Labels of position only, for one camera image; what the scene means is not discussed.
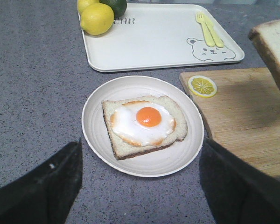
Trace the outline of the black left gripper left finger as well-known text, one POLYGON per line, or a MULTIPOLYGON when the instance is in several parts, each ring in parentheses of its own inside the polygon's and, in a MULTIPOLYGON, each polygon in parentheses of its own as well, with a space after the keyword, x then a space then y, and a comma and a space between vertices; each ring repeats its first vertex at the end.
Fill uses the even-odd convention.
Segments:
POLYGON ((80 141, 0 188, 0 224, 64 224, 82 185, 80 141))

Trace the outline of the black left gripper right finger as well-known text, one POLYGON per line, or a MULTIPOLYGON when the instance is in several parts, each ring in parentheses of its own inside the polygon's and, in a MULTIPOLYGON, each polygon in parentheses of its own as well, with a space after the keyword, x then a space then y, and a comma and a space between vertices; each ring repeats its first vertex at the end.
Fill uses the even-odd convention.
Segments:
POLYGON ((217 224, 280 224, 280 181, 205 138, 199 175, 217 224))

